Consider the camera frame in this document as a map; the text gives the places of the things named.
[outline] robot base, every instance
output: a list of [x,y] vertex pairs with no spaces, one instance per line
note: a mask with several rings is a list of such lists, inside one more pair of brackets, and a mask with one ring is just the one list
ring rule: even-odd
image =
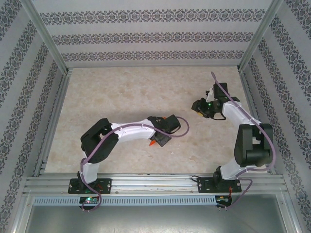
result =
[[229,193],[230,188],[232,193],[242,192],[239,180],[221,180],[217,185],[213,177],[199,177],[197,181],[199,193]]
[[[89,183],[88,185],[100,194],[110,194],[112,179],[97,179],[96,181]],[[78,174],[78,178],[71,179],[68,188],[69,194],[93,194],[84,183]]]

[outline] robotic arm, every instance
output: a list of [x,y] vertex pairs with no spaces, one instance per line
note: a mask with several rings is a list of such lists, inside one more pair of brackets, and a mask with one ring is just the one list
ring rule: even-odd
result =
[[[157,142],[162,147],[171,140],[170,136],[157,132],[152,128],[142,127],[142,125],[151,126],[168,134],[176,132],[181,127],[175,115],[171,115],[168,118],[150,116],[142,121],[126,124],[110,123],[107,118],[103,118],[99,120],[95,125],[93,125],[81,137],[81,148],[84,152],[84,157],[88,158],[91,155],[95,147],[101,141],[101,135],[104,136],[108,132],[128,124],[139,124],[141,126],[130,126],[126,128],[121,128],[120,130],[112,133],[101,144],[101,146],[98,148],[98,150],[89,160],[89,162],[83,165],[83,177],[87,184],[97,180],[99,163],[108,157],[112,149],[117,144],[130,140],[145,138]],[[82,182],[81,180],[81,171],[78,172],[78,178],[80,180],[80,184],[83,186],[84,182]]]
[[[227,92],[227,83],[220,83],[220,85]],[[213,120],[226,120],[228,118],[239,128],[234,147],[234,159],[216,169],[213,174],[215,186],[224,180],[237,179],[237,175],[242,170],[271,163],[273,156],[269,142],[255,124],[246,118],[239,109],[242,108],[239,99],[232,97],[238,104],[239,107],[237,107],[217,84],[214,84],[213,89],[206,91],[206,94],[207,98],[201,98],[194,102],[191,109],[203,117]],[[217,113],[222,118],[215,118]],[[264,129],[270,139],[273,138],[273,130],[270,124],[262,124],[254,118],[252,120]]]

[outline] patterned wallpaper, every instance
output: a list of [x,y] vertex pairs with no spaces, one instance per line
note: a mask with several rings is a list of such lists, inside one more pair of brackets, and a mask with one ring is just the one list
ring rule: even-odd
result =
[[310,2],[284,1],[244,70],[257,114],[273,125],[276,171],[304,232],[311,232],[310,15]]
[[237,65],[271,0],[34,0],[68,67]]
[[33,175],[63,75],[18,0],[0,0],[0,233]]

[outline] damask pattern border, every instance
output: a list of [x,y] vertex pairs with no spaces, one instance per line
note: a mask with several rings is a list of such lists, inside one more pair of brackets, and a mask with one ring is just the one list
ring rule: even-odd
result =
[[46,25],[131,22],[259,22],[264,9],[168,9],[41,13]]
[[172,32],[54,35],[56,45],[169,42],[249,42],[253,33],[243,32]]
[[309,134],[306,133],[306,126],[301,120],[300,114],[297,112],[293,98],[288,91],[282,74],[279,71],[276,61],[274,60],[273,55],[271,54],[271,51],[264,39],[261,40],[261,42],[258,44],[258,49],[262,58],[264,59],[269,74],[271,75],[278,96],[283,103],[284,110],[287,114],[287,118],[289,119],[290,124],[292,125],[297,142],[299,142],[299,146],[301,150],[303,150],[302,154],[305,156],[307,164],[309,164],[309,169],[311,169],[311,139],[309,138]]
[[5,36],[6,32],[16,18],[22,6],[19,0],[7,0],[0,11],[0,41]]
[[305,30],[308,38],[311,39],[311,7],[306,0],[285,0],[288,7],[291,9],[301,27]]
[[5,96],[7,92],[10,90],[10,86],[12,81],[15,79],[17,75],[17,71],[20,68],[21,62],[24,60],[26,53],[35,37],[37,30],[35,26],[29,20],[25,30],[23,31],[21,37],[16,44],[16,47],[13,49],[12,56],[10,56],[9,60],[4,67],[1,77],[0,77],[0,108],[5,100]]
[[247,84],[247,87],[248,87],[248,90],[249,90],[249,94],[251,95],[252,102],[253,102],[253,104],[254,104],[255,111],[256,111],[257,116],[258,116],[258,120],[260,121],[259,111],[258,111],[258,108],[257,108],[257,106],[256,106],[255,99],[254,99],[252,90],[251,90],[251,88],[250,88],[250,85],[249,85],[249,83],[248,83],[247,75],[246,75],[245,71],[243,71],[243,75],[244,75],[244,77],[245,77],[245,81],[246,81],[246,84]]
[[278,16],[272,20],[270,29],[275,35],[288,64],[296,75],[296,79],[311,106],[311,73],[308,70],[305,61],[302,59],[297,47]]
[[43,43],[39,49],[37,57],[35,58],[33,67],[31,68],[26,82],[23,86],[22,92],[17,100],[16,107],[13,110],[12,118],[9,120],[6,126],[6,131],[3,134],[3,139],[0,141],[0,175],[5,167],[5,161],[10,154],[12,143],[15,140],[15,136],[19,129],[19,124],[24,117],[24,113],[27,109],[29,100],[34,91],[35,84],[39,78],[40,72],[48,56],[49,50]]
[[298,205],[300,205],[300,211],[302,215],[304,216],[304,220],[306,221],[307,229],[311,231],[311,216],[310,216],[310,211],[309,211],[311,209],[311,206],[310,206],[310,201],[308,200],[308,194],[304,190],[304,185],[302,185],[302,180],[301,180],[301,177],[299,176],[299,171],[297,169],[296,164],[294,163],[292,153],[289,149],[287,140],[282,131],[279,120],[276,116],[275,109],[272,106],[272,101],[266,90],[265,84],[263,82],[263,78],[261,76],[261,73],[259,71],[258,65],[254,57],[251,58],[248,65],[254,76],[254,80],[259,90],[260,98],[266,110],[270,124],[273,127],[274,140],[277,143],[277,146],[280,151],[280,155],[285,165],[285,169],[288,172],[288,176],[290,177],[290,182],[291,182],[291,185],[293,186],[293,191],[295,193],[296,198],[298,199]]
[[8,224],[8,220],[12,214],[13,204],[16,201],[17,191],[20,188],[20,182],[22,180],[22,176],[24,175],[26,165],[28,163],[28,158],[31,154],[32,145],[35,140],[36,133],[38,131],[45,105],[48,101],[50,90],[52,88],[53,81],[55,79],[55,75],[57,73],[58,66],[55,61],[53,61],[49,73],[47,75],[46,82],[44,87],[42,88],[42,92],[40,95],[40,99],[37,103],[37,107],[34,112],[33,120],[30,123],[30,127],[26,134],[25,142],[22,146],[22,150],[20,151],[20,155],[18,157],[18,162],[14,169],[14,174],[12,176],[12,180],[9,184],[9,189],[7,190],[7,195],[4,198],[4,205],[1,206],[0,212],[0,231],[5,232],[5,228]]
[[63,53],[65,62],[178,60],[178,59],[241,59],[242,50],[184,50],[184,51],[129,51]]

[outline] beige marble floor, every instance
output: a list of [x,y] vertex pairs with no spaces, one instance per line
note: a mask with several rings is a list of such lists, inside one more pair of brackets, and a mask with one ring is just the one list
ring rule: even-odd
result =
[[[171,114],[186,118],[190,132],[164,147],[149,140],[117,145],[100,172],[211,173],[233,158],[237,129],[229,120],[205,119],[191,110],[214,81],[228,83],[248,110],[236,67],[75,68],[70,78],[45,172],[77,172],[80,137],[101,118],[127,123]],[[185,124],[176,133],[185,130]]]

